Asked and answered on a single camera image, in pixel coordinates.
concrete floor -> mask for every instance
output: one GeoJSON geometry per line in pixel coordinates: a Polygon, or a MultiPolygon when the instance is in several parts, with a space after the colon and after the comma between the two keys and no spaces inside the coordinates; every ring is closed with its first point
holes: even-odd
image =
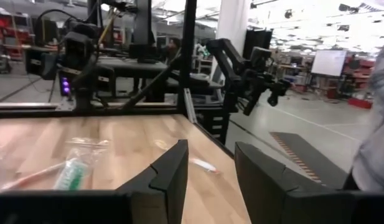
{"type": "MultiPolygon", "coordinates": [[[[37,76],[0,75],[0,99],[13,91],[26,86],[37,76]]],[[[130,79],[119,78],[118,90],[132,89],[130,79]]],[[[19,93],[4,100],[5,102],[48,102],[52,81],[39,80],[19,93]]],[[[335,165],[344,171],[350,169],[352,158],[362,139],[366,135],[369,110],[354,108],[346,102],[339,104],[325,103],[321,100],[302,100],[302,95],[291,91],[282,97],[278,106],[271,107],[264,93],[250,116],[242,113],[233,114],[229,124],[226,147],[234,150],[236,141],[250,143],[267,155],[286,164],[292,170],[305,175],[286,154],[284,149],[273,139],[269,132],[299,134],[335,165]]],[[[61,99],[59,84],[56,83],[51,102],[61,99]]]]}

floor mat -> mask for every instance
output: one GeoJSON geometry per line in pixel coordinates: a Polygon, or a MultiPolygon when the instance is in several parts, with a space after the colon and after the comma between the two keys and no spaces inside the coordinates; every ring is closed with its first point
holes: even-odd
{"type": "Polygon", "coordinates": [[[276,132],[272,132],[271,135],[312,179],[334,189],[342,188],[347,173],[300,135],[276,132]]]}

wooden tabletop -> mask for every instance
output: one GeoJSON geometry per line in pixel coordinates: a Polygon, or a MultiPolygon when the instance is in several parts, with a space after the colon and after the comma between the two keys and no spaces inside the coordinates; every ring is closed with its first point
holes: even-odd
{"type": "MultiPolygon", "coordinates": [[[[65,160],[71,138],[109,140],[110,146],[85,178],[84,189],[115,189],[178,139],[188,139],[189,158],[211,163],[214,174],[189,164],[182,223],[249,223],[235,165],[217,145],[181,115],[0,119],[1,165],[11,181],[65,160]]],[[[51,189],[58,173],[23,189],[51,189]]]]}

ceiling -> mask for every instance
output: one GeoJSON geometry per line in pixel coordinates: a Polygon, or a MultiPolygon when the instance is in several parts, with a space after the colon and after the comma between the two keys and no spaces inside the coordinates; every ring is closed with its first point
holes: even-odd
{"type": "MultiPolygon", "coordinates": [[[[34,14],[63,8],[86,17],[86,1],[73,0],[77,7],[65,7],[69,0],[0,0],[0,7],[34,14]],[[35,7],[30,1],[45,3],[35,7]]],[[[198,0],[196,24],[216,29],[220,3],[198,0]]],[[[184,8],[185,0],[152,0],[153,19],[159,23],[182,26],[184,8]]],[[[375,57],[384,44],[384,0],[252,0],[248,18],[250,29],[274,29],[271,47],[285,52],[314,55],[318,49],[342,48],[375,57]]],[[[132,17],[123,21],[132,24],[132,17]]]]}

whiteboard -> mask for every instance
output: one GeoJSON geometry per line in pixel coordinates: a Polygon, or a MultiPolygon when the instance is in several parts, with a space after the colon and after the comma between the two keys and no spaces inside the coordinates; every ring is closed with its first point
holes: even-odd
{"type": "Polygon", "coordinates": [[[318,50],[311,73],[338,77],[341,75],[345,56],[346,50],[318,50]]]}

